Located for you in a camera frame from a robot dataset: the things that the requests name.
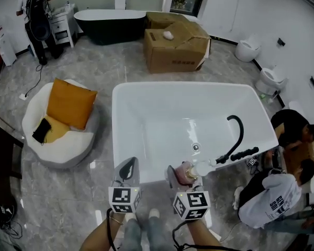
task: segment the orange pillow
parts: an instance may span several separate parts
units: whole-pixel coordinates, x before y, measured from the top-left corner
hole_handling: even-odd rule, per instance
[[[55,79],[50,93],[47,115],[68,126],[85,129],[97,91]]]

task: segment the cardboard box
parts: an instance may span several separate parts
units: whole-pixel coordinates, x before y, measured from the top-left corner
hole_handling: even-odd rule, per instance
[[[163,37],[170,31],[173,40]],[[151,73],[193,72],[199,69],[210,49],[210,36],[196,22],[177,21],[165,29],[146,29],[144,55]]]
[[[147,29],[165,29],[171,24],[181,21],[190,22],[186,17],[176,13],[147,12]]]
[[[293,172],[300,166],[302,160],[312,159],[314,161],[314,142],[303,143],[299,145],[295,151],[284,151],[284,159],[287,172],[293,174]]]

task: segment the person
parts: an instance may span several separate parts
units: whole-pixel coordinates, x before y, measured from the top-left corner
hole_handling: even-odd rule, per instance
[[[272,151],[266,153],[272,159]],[[240,220],[252,228],[259,228],[276,220],[292,208],[301,197],[301,185],[314,175],[314,162],[303,160],[293,174],[282,174],[271,169],[257,173],[243,187],[234,193],[234,209]]]
[[[141,228],[135,214],[128,213],[126,215],[120,213],[112,213],[110,222],[110,233],[114,240],[122,222],[126,216],[127,224],[125,228],[125,236],[120,251],[142,251],[141,246]],[[165,241],[163,235],[163,226],[160,220],[160,213],[157,209],[151,209],[148,221],[148,240],[151,251],[168,251],[174,250],[172,244]],[[211,234],[209,229],[201,220],[187,224],[196,245],[214,245],[221,246],[219,241]],[[107,222],[103,221],[82,244],[80,251],[109,251],[110,244],[107,234]]]
[[[43,44],[41,41],[38,41],[32,34],[30,30],[30,20],[27,17],[26,14],[26,7],[27,7],[27,0],[18,0],[17,3],[17,11],[16,11],[16,16],[21,16],[23,15],[25,19],[25,29],[27,32],[27,35],[29,37],[30,42],[32,43],[37,58],[39,59],[40,64],[46,65],[47,64],[47,58],[44,52]],[[58,59],[59,56],[63,53],[63,49],[60,46],[56,45],[56,42],[53,38],[53,35],[50,33],[50,36],[45,40],[51,55],[55,58]]]
[[[312,210],[282,216],[264,225],[263,229],[295,234],[314,234],[314,205],[312,205]]]
[[[281,110],[273,115],[271,124],[275,130],[279,145],[292,149],[304,142],[314,142],[314,124],[295,110]]]

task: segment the black bathtub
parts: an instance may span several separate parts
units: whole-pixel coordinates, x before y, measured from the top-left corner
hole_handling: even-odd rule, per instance
[[[80,28],[96,44],[135,41],[144,35],[145,11],[88,9],[74,14]]]

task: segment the bracelet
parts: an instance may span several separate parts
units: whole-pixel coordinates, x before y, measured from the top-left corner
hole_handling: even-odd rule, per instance
[[[117,223],[119,223],[121,226],[123,226],[123,223],[119,222],[118,220],[114,219],[112,216],[110,216],[110,219],[116,221]]]

